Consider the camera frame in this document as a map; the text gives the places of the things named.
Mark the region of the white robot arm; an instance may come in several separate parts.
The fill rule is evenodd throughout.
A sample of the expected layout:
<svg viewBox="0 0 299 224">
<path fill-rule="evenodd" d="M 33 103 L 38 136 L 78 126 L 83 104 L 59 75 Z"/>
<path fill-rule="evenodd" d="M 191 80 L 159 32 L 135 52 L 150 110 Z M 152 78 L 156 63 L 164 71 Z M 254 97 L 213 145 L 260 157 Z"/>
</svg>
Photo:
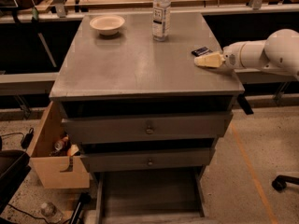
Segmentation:
<svg viewBox="0 0 299 224">
<path fill-rule="evenodd" d="M 198 67 L 256 69 L 299 79 L 299 33 L 275 31 L 265 40 L 240 41 L 194 58 Z"/>
</svg>

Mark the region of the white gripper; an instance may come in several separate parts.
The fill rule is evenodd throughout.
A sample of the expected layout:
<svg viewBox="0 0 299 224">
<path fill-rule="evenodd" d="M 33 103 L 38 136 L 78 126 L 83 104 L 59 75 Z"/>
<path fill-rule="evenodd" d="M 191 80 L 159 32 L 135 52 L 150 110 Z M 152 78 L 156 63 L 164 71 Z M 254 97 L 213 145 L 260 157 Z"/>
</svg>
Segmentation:
<svg viewBox="0 0 299 224">
<path fill-rule="evenodd" d="M 194 64 L 199 67 L 219 68 L 225 65 L 231 69 L 243 69 L 241 51 L 245 42 L 235 42 L 223 48 L 223 55 L 218 51 L 211 52 L 194 59 Z"/>
</svg>

